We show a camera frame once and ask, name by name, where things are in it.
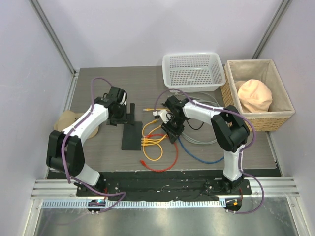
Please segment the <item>black network switch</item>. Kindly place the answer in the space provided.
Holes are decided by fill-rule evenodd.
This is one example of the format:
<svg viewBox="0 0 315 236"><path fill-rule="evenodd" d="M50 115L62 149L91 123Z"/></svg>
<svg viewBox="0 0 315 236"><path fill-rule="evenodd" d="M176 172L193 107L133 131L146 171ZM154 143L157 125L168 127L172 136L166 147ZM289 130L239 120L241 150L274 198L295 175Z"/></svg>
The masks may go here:
<svg viewBox="0 0 315 236"><path fill-rule="evenodd" d="M124 124L121 150L140 151L143 122L136 121L134 124Z"/></svg>

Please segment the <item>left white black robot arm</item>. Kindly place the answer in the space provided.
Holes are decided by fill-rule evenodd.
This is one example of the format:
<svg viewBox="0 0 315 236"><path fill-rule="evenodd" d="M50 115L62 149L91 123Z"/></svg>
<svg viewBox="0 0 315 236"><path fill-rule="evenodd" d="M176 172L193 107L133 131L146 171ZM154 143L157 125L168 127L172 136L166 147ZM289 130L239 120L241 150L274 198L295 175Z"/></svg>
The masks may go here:
<svg viewBox="0 0 315 236"><path fill-rule="evenodd" d="M100 196L105 189L103 175L88 166L83 144L100 124L135 124L135 104L127 112L127 93L112 86L108 93L92 100L89 109L62 131L54 130L49 135L46 165L88 185L88 191Z"/></svg>

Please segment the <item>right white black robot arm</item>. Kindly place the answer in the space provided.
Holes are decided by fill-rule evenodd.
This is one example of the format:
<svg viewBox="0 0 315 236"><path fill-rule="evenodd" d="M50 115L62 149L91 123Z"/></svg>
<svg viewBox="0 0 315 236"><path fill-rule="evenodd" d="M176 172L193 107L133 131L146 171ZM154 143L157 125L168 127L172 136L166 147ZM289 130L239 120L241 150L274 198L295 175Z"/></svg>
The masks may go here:
<svg viewBox="0 0 315 236"><path fill-rule="evenodd" d="M184 122L190 119L212 126L216 141L224 152L222 188L227 194L238 191L244 179L241 161L250 130L237 109L234 106L213 107L191 98L179 100L175 96L169 97L164 106L167 109L154 112L154 116L161 118L161 127L171 143L183 133Z"/></svg>

